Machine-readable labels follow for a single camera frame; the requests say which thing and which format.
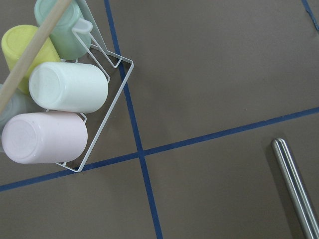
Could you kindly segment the white plastic cup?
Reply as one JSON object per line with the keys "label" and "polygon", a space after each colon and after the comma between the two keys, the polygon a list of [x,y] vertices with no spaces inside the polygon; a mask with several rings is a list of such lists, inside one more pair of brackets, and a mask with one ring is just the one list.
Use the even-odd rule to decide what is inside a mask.
{"label": "white plastic cup", "polygon": [[91,64],[45,62],[32,71],[29,92],[42,108],[87,114],[105,103],[108,80]]}

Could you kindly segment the pink plastic cup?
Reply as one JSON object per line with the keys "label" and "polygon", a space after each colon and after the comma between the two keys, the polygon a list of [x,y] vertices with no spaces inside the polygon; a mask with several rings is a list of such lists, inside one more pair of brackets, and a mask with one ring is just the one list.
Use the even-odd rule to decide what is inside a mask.
{"label": "pink plastic cup", "polygon": [[49,111],[14,116],[1,140],[6,155],[17,163],[70,162],[84,151],[88,132],[77,114]]}

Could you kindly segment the green plastic cup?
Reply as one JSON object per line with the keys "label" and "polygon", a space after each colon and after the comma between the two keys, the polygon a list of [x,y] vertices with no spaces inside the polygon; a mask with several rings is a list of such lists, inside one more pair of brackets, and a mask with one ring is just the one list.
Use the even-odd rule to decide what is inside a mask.
{"label": "green plastic cup", "polygon": [[[55,0],[37,0],[34,6],[34,15],[38,26],[41,26],[56,4]],[[50,34],[50,39],[60,58],[65,60],[75,60],[87,53],[87,48],[91,46],[91,38],[87,34],[78,34],[83,45],[72,32],[76,22],[83,18],[83,14],[76,1],[72,1],[64,12],[55,28]]]}

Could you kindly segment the grey plastic cup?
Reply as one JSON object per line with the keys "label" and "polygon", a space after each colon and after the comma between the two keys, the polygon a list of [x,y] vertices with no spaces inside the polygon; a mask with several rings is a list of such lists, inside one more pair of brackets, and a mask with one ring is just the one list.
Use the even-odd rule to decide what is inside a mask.
{"label": "grey plastic cup", "polygon": [[6,123],[16,115],[26,113],[43,112],[44,108],[37,105],[31,96],[24,94],[20,90],[16,90],[4,111],[0,114],[0,135]]}

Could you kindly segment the steel muddler black tip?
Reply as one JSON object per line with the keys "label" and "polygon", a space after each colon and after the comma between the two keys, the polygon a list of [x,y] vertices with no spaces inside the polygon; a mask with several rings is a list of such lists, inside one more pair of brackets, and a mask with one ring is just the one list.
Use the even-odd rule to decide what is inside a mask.
{"label": "steel muddler black tip", "polygon": [[301,228],[307,239],[319,237],[319,222],[311,205],[297,163],[283,138],[272,140],[272,149],[293,202]]}

